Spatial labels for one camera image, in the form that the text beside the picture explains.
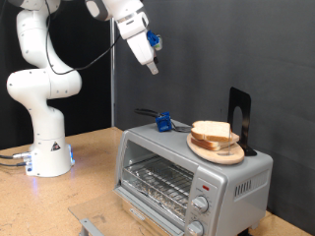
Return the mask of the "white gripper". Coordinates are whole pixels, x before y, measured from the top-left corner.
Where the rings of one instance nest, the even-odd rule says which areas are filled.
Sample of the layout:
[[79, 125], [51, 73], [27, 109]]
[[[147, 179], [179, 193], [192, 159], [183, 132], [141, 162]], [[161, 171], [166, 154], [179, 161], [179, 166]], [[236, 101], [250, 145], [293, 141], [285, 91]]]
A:
[[139, 32], [127, 39], [127, 43], [141, 65], [147, 65], [153, 75], [158, 73], [154, 62], [155, 50], [151, 47], [147, 37], [147, 30]]

